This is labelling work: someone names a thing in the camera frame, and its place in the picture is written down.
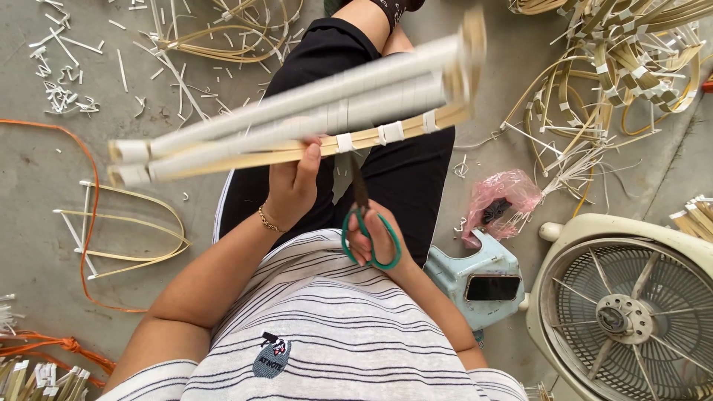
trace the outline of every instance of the mobile phone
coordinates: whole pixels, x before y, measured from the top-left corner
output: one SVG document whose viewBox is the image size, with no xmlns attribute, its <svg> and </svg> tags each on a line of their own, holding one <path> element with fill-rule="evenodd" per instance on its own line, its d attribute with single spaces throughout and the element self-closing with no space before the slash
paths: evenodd
<svg viewBox="0 0 713 401">
<path fill-rule="evenodd" d="M 514 300 L 522 280 L 519 275 L 470 275 L 466 300 Z"/>
</svg>

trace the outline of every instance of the white striped shirt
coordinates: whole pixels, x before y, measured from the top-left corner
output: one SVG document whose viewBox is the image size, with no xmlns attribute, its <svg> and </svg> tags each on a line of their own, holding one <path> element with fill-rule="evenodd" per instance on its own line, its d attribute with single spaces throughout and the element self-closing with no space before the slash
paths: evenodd
<svg viewBox="0 0 713 401">
<path fill-rule="evenodd" d="M 527 401 L 510 375 L 466 372 L 435 322 L 340 230 L 270 252 L 215 328 L 205 359 L 148 367 L 101 401 Z"/>
</svg>

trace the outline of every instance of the hand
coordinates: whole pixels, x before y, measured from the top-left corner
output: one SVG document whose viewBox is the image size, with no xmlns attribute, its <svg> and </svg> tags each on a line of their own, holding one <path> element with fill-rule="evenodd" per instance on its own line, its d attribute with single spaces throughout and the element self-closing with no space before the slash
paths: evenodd
<svg viewBox="0 0 713 401">
<path fill-rule="evenodd" d="M 322 141 L 315 137 L 305 141 L 302 160 L 270 166 L 270 194 L 262 212 L 267 221 L 280 230 L 288 231 L 314 205 L 317 199 L 317 172 L 319 171 Z"/>
<path fill-rule="evenodd" d="M 376 260 L 379 263 L 383 265 L 391 263 L 396 255 L 396 246 L 394 245 L 386 226 L 379 218 L 379 214 L 389 222 L 401 242 L 401 260 L 393 269 L 384 271 L 386 274 L 389 274 L 394 270 L 400 270 L 400 266 L 413 263 L 411 254 L 409 253 L 409 250 L 406 249 L 404 235 L 401 234 L 401 229 L 396 223 L 394 214 L 391 213 L 389 209 L 369 199 L 369 211 L 366 212 L 363 219 L 364 225 L 371 236 L 371 240 L 361 233 L 361 230 L 359 229 L 359 221 L 357 220 L 356 215 L 352 215 L 349 218 L 349 231 L 347 232 L 347 239 L 349 240 L 349 249 L 354 256 L 354 259 L 356 259 L 360 266 L 367 265 L 371 262 L 372 246 L 374 246 Z"/>
</svg>

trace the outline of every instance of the electric fan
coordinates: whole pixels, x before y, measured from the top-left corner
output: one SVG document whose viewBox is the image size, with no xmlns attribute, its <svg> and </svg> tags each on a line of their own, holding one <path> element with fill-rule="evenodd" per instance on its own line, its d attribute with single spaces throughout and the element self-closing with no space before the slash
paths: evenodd
<svg viewBox="0 0 713 401">
<path fill-rule="evenodd" d="M 596 214 L 540 236 L 528 331 L 585 401 L 713 400 L 713 244 Z"/>
</svg>

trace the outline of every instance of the embroidered patch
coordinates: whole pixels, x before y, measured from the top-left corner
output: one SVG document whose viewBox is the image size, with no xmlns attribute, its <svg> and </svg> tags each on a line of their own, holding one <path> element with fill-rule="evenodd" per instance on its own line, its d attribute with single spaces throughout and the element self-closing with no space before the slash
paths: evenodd
<svg viewBox="0 0 713 401">
<path fill-rule="evenodd" d="M 262 338 L 265 339 L 265 342 L 260 345 L 262 350 L 257 354 L 255 362 L 252 363 L 252 373 L 255 377 L 272 379 L 282 373 L 287 366 L 292 341 L 284 341 L 268 332 L 264 332 Z"/>
</svg>

